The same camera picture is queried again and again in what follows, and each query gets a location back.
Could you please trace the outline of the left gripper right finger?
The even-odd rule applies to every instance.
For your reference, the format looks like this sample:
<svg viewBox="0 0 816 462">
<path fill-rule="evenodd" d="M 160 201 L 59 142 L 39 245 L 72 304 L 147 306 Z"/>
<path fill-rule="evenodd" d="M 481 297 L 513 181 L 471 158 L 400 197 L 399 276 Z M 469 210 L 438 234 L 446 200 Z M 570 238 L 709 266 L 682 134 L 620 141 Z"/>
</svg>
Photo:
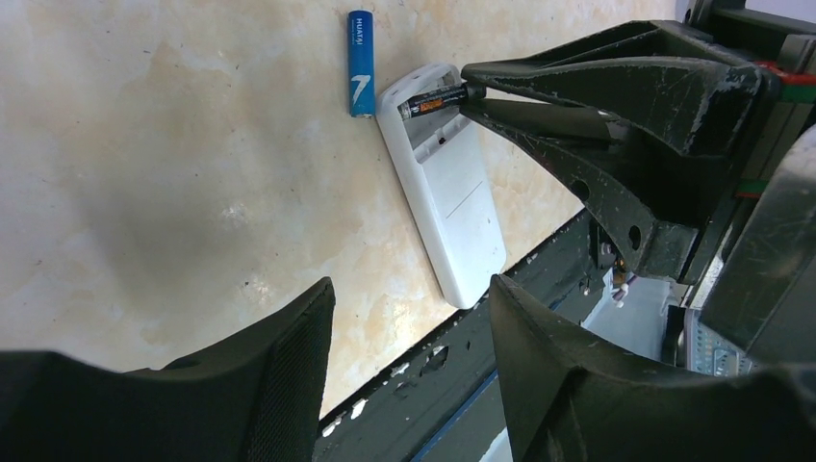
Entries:
<svg viewBox="0 0 816 462">
<path fill-rule="evenodd" d="M 489 289 L 517 461 L 811 461 L 815 369 L 733 377 L 668 366 L 550 311 L 512 279 Z"/>
</svg>

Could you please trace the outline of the blue AAA battery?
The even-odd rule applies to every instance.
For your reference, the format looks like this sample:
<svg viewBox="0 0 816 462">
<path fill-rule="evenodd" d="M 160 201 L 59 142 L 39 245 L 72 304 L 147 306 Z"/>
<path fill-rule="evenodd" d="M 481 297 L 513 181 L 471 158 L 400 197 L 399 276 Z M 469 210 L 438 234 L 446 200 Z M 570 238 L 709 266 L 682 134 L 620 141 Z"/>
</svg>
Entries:
<svg viewBox="0 0 816 462">
<path fill-rule="evenodd" d="M 373 14 L 354 10 L 347 15 L 349 113 L 353 117 L 375 114 Z"/>
</svg>

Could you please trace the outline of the black AAA battery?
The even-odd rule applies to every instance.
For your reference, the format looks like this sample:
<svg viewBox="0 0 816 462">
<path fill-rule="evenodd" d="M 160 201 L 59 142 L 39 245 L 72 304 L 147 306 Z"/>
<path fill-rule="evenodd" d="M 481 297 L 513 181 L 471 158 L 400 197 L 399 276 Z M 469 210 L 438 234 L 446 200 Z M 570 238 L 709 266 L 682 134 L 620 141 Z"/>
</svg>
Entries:
<svg viewBox="0 0 816 462">
<path fill-rule="evenodd" d="M 397 111 L 403 120 L 407 120 L 458 106 L 468 98 L 466 84 L 444 87 L 410 97 L 397 106 Z"/>
</svg>

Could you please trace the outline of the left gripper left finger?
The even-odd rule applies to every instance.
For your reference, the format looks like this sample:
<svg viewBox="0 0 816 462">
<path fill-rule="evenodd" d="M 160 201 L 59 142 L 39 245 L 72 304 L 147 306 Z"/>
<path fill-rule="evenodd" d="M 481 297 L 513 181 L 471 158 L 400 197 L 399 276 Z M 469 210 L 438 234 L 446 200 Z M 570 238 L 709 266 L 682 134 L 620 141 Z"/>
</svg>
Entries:
<svg viewBox="0 0 816 462">
<path fill-rule="evenodd" d="M 160 370 L 54 351 L 1 355 L 5 461 L 308 461 L 335 294 L 321 278 L 278 312 Z"/>
</svg>

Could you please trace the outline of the white remote control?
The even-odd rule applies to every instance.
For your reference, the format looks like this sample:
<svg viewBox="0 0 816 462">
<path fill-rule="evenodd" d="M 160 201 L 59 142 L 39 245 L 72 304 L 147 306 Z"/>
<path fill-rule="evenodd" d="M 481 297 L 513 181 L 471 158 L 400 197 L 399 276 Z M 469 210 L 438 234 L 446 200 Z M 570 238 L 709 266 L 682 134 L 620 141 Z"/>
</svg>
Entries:
<svg viewBox="0 0 816 462">
<path fill-rule="evenodd" d="M 400 104 L 461 83 L 453 64 L 426 64 L 377 99 L 376 120 L 442 295 L 472 308 L 507 258 L 478 127 L 455 108 L 405 119 Z"/>
</svg>

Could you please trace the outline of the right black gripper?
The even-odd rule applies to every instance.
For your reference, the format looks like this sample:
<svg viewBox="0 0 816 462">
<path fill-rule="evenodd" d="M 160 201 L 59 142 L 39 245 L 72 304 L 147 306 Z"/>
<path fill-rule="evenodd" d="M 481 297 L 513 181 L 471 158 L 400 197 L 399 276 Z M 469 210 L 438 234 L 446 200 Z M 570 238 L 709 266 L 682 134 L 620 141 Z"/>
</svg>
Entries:
<svg viewBox="0 0 816 462">
<path fill-rule="evenodd" d="M 815 155 L 795 144 L 815 134 L 814 23 L 692 1 L 682 23 L 630 21 L 462 76 L 637 128 L 589 108 L 491 98 L 460 108 L 567 187 L 636 274 L 787 288 L 813 260 Z M 680 156 L 727 155 L 724 172 L 701 180 L 718 205 L 693 250 L 691 189 L 642 131 Z"/>
</svg>

